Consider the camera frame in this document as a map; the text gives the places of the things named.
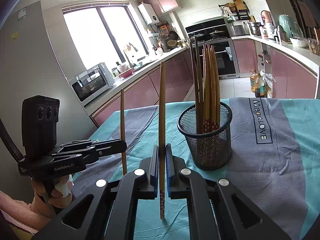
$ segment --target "white tissue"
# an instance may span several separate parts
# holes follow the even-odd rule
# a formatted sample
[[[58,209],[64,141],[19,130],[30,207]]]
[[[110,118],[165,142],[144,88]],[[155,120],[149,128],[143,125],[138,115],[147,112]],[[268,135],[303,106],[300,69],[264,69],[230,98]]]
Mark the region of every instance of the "white tissue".
[[[72,182],[71,175],[69,175],[69,179],[65,184],[62,184],[61,182],[59,182],[56,185],[54,185],[55,189],[62,193],[63,195],[62,197],[66,197],[71,193],[71,190],[68,189],[68,182],[70,181]]]

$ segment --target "water heater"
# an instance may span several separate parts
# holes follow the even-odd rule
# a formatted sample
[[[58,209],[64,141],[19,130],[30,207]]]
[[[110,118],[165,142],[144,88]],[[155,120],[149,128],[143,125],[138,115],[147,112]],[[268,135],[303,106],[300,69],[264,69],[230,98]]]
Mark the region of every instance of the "water heater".
[[[138,8],[147,24],[156,24],[160,22],[150,4],[142,3],[138,5]]]

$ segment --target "microwave oven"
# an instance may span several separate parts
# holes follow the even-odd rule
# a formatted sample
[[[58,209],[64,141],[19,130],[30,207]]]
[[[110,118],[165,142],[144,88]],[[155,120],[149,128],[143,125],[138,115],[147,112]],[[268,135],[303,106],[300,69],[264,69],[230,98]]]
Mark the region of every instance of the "microwave oven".
[[[81,105],[85,106],[115,83],[105,63],[99,63],[69,80]]]

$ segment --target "pink bowl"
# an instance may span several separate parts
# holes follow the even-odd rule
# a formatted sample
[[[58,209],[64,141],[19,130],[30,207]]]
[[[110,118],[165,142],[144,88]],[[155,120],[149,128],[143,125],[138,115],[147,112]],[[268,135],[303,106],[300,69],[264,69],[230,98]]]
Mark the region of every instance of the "pink bowl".
[[[133,68],[128,69],[128,70],[122,72],[121,74],[119,74],[119,76],[122,77],[122,78],[126,78],[126,77],[131,76],[132,73],[133,73]]]

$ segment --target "sink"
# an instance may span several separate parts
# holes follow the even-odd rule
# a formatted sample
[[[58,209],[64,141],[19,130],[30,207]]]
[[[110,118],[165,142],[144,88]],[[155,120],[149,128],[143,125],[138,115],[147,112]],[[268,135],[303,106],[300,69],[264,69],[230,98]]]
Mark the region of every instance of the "sink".
[[[155,62],[155,61],[156,61],[156,59],[155,59],[155,60],[152,60],[152,61],[150,61],[150,62],[148,62],[148,63],[143,64],[142,66],[140,66],[140,67],[138,67],[137,69],[135,69],[135,70],[133,71],[133,73],[135,73],[135,72],[137,72],[137,71],[141,70],[142,68],[144,68],[144,67],[146,67],[146,66],[150,65],[151,63],[153,63],[153,62]]]

